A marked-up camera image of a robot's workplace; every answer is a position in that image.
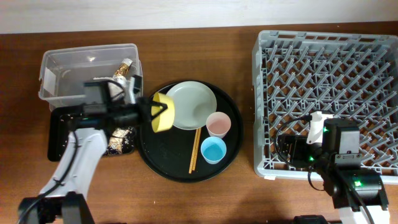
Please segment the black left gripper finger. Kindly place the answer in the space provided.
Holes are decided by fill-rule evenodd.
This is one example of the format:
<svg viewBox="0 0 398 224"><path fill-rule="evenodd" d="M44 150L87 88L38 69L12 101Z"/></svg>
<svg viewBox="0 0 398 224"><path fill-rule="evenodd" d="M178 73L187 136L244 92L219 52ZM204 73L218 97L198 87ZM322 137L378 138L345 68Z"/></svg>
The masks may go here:
<svg viewBox="0 0 398 224"><path fill-rule="evenodd" d="M166 108L167 107L167 105L165 103L154 101L153 99L150 99L150 98L144 97L144 96L138 98L138 103L141 106L149 106L149 107L157 106L157 107L162 107L162 108Z"/></svg>
<svg viewBox="0 0 398 224"><path fill-rule="evenodd" d="M150 116L153 123L168 123L168 106L166 108L150 107Z"/></svg>

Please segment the yellow plastic bowl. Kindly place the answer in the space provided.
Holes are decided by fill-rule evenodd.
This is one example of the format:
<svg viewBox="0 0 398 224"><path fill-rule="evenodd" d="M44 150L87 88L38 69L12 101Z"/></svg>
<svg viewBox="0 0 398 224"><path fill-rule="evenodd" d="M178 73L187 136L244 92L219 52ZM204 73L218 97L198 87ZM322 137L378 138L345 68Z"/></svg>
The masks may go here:
<svg viewBox="0 0 398 224"><path fill-rule="evenodd" d="M155 133L169 130L175 119L175 105L170 96L157 92L150 108L152 129Z"/></svg>

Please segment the peanut shells and rice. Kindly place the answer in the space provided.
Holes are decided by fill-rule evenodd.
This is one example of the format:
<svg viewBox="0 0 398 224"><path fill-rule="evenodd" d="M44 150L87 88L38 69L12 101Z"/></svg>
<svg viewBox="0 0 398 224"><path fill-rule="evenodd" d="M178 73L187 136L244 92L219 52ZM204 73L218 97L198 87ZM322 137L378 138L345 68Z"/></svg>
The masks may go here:
<svg viewBox="0 0 398 224"><path fill-rule="evenodd" d="M104 156L115 156L134 152L135 136L135 128L129 127L127 129L116 129L110 136L109 144Z"/></svg>

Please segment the grey round plate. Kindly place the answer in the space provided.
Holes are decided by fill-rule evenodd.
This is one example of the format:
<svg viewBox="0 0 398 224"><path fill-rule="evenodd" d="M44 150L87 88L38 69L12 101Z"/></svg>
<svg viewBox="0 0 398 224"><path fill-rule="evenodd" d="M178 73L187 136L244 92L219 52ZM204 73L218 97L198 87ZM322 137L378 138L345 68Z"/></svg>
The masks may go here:
<svg viewBox="0 0 398 224"><path fill-rule="evenodd" d="M215 94L200 82L180 82L167 92L167 96L174 101L173 125L178 129L194 130L203 127L209 115L217 109Z"/></svg>

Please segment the white paper napkin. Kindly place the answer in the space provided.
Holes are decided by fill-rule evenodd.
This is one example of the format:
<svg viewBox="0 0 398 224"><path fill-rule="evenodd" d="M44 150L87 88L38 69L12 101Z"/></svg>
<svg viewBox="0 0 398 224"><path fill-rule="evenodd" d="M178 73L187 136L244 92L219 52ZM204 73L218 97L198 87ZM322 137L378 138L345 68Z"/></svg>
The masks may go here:
<svg viewBox="0 0 398 224"><path fill-rule="evenodd" d="M131 103L130 93L128 92L129 82L125 78L96 77L95 81L106 81L108 83L110 96L113 102L121 104Z"/></svg>

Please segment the wooden chopstick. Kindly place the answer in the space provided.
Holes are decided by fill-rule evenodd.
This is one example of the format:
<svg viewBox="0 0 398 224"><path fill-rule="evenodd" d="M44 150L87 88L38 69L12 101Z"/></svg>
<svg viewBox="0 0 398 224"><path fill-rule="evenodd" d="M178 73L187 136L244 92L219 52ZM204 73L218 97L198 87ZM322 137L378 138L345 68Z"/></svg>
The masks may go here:
<svg viewBox="0 0 398 224"><path fill-rule="evenodd" d="M191 155L191 159L190 159L190 167L189 167L189 170L188 170L189 174L192 173L193 161L194 161L194 157L195 157L195 149L196 149L196 145L197 145L197 139L198 139L199 132L200 132L200 130L196 129L194 143L193 143L193 149L192 149L192 155Z"/></svg>
<svg viewBox="0 0 398 224"><path fill-rule="evenodd" d="M194 155L193 155L192 171L195 171L195 168L196 168L200 137L201 137L201 128L197 129L197 136L195 137L195 148L194 148Z"/></svg>

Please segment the brown paper wrapper stick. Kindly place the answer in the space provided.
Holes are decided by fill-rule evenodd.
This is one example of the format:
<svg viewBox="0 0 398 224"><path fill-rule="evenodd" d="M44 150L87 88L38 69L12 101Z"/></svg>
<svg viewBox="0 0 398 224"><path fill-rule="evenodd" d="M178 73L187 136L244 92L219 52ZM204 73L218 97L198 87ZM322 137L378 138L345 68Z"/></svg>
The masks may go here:
<svg viewBox="0 0 398 224"><path fill-rule="evenodd" d="M131 59L129 58L123 59L118 69L114 72L114 76L125 77L128 74L131 65L132 65Z"/></svg>

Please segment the pink plastic cup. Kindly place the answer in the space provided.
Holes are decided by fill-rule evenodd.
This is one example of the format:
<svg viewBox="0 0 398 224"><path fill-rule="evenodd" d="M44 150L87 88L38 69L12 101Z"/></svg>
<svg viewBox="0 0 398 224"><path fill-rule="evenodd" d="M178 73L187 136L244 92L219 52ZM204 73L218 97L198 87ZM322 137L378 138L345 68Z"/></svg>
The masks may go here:
<svg viewBox="0 0 398 224"><path fill-rule="evenodd" d="M231 128L231 119L226 113L214 112L206 120L206 129L210 136L223 139Z"/></svg>

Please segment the blue plastic cup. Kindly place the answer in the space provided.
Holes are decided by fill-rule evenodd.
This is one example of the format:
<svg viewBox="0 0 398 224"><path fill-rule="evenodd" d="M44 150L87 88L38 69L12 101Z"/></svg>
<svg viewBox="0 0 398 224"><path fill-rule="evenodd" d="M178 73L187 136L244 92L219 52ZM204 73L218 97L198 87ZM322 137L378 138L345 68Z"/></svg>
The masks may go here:
<svg viewBox="0 0 398 224"><path fill-rule="evenodd" d="M207 163L217 164L226 155L226 144L221 138L208 137L202 142L200 151Z"/></svg>

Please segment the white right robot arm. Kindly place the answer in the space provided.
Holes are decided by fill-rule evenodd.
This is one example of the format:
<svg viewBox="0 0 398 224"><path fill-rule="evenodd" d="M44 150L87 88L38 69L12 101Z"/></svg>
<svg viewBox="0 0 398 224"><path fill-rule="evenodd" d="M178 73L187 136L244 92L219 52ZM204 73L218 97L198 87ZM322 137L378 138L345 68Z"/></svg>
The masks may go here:
<svg viewBox="0 0 398 224"><path fill-rule="evenodd" d="M358 131L326 131L321 143L278 134L275 151L288 165L315 171L342 223L389 223L388 199L380 175L360 166Z"/></svg>

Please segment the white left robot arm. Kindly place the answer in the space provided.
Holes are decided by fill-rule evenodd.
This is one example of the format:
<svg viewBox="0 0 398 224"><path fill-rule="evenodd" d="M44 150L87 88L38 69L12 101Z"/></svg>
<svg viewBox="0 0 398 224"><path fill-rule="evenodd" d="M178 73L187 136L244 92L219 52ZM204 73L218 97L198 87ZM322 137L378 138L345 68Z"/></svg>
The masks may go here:
<svg viewBox="0 0 398 224"><path fill-rule="evenodd" d="M106 129L149 123L155 133L169 130L175 118L171 97L156 93L134 104L91 100L81 106L83 115L72 122L67 148L38 196L24 198L18 208L19 223L93 223L86 197L109 140Z"/></svg>

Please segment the black rectangular waste tray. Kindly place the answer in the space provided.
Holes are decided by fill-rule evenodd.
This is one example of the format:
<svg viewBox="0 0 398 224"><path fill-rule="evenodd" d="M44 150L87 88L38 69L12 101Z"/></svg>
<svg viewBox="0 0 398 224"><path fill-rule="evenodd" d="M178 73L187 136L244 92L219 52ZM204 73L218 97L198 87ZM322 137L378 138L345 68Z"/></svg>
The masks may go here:
<svg viewBox="0 0 398 224"><path fill-rule="evenodd" d="M52 162L60 161L64 151L67 148L69 125L70 123L81 117L82 112L79 106L66 106L55 108L51 112L50 117L50 131L49 131L49 145L47 151L47 158ZM105 129L104 133L108 140L117 128Z"/></svg>

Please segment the clear plastic waste bin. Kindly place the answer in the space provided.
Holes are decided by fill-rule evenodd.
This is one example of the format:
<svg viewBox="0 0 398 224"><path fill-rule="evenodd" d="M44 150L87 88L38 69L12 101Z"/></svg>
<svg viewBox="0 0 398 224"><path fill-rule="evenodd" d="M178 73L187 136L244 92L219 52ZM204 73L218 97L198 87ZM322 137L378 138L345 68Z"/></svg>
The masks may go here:
<svg viewBox="0 0 398 224"><path fill-rule="evenodd" d="M127 80L142 77L142 67L135 44L94 45L49 50L44 53L40 68L39 98L58 107L76 106L85 101L83 84L95 78L111 78L122 61L132 64Z"/></svg>

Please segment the grey plastic dishwasher rack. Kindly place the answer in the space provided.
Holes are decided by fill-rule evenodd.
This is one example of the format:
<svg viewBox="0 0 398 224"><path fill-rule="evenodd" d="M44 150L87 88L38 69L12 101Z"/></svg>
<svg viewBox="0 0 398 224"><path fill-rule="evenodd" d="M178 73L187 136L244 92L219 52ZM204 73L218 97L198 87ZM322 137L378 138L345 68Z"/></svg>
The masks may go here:
<svg viewBox="0 0 398 224"><path fill-rule="evenodd" d="M300 117L327 111L355 121L363 168L397 183L397 37L261 31L252 50L254 171L263 179L305 180L274 151L279 127L305 135Z"/></svg>

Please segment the round black serving tray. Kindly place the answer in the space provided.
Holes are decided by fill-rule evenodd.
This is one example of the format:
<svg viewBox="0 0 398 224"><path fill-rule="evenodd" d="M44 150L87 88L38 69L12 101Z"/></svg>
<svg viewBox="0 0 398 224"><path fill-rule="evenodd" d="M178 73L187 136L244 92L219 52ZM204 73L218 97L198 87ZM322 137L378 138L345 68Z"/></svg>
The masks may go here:
<svg viewBox="0 0 398 224"><path fill-rule="evenodd" d="M195 139L194 130L173 127L168 131L155 133L152 126L142 125L137 129L136 147L143 161L154 172L176 182L194 183L211 179L222 173L236 158L244 139L241 113L234 100L222 89L205 83L216 96L217 110L231 118L231 129L223 141L226 155L217 164L209 164L198 154L195 170L188 172Z"/></svg>

